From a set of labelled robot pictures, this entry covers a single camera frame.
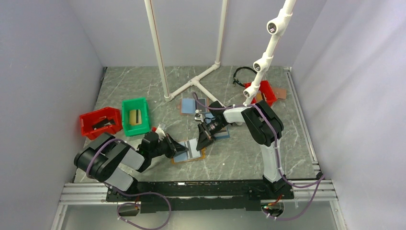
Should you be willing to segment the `orange card holder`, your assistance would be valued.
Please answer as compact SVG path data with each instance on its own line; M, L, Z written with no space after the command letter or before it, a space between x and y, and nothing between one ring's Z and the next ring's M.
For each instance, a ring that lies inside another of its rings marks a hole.
M198 161L205 158L206 148L196 150L198 140L196 138L180 142L184 147L188 148L187 152L181 153L171 159L172 164L185 163L190 161Z

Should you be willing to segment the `grey striped credit card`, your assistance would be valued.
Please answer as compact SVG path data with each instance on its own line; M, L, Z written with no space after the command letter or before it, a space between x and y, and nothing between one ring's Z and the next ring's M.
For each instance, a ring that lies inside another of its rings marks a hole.
M190 139L185 141L185 146L189 149L187 152L187 159L196 159L202 156L202 153L200 150L197 150L197 139Z

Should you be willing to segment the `dark grey credit card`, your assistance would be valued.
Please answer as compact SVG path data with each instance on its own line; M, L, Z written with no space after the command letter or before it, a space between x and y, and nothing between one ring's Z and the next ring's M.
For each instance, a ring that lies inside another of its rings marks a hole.
M93 130L97 130L97 129L111 126L111 125L115 125L115 121L113 119L105 118L105 119L99 121L98 123L92 125L92 128L93 128Z

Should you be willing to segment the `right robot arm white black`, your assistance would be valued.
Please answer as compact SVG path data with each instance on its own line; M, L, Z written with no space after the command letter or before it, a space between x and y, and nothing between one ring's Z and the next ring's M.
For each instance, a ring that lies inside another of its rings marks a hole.
M210 113L214 116L207 123L202 121L198 124L199 137L197 150L202 150L214 142L214 134L232 123L245 123L251 137L259 144L263 163L264 194L270 199L277 198L286 185L280 168L280 154L275 153L275 144L281 139L284 130L281 119L265 101L250 104L248 107L224 107L219 101L209 105Z

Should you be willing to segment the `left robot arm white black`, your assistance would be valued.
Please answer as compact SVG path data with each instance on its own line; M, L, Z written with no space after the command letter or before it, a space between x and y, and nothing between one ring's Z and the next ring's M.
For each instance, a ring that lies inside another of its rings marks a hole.
M142 173L153 158L164 155L171 159L188 150L169 134L160 135L156 131L147 132L136 148L110 133L103 133L76 154L74 165L87 177L119 190L123 200L132 201L139 192L138 181L120 169L120 164Z

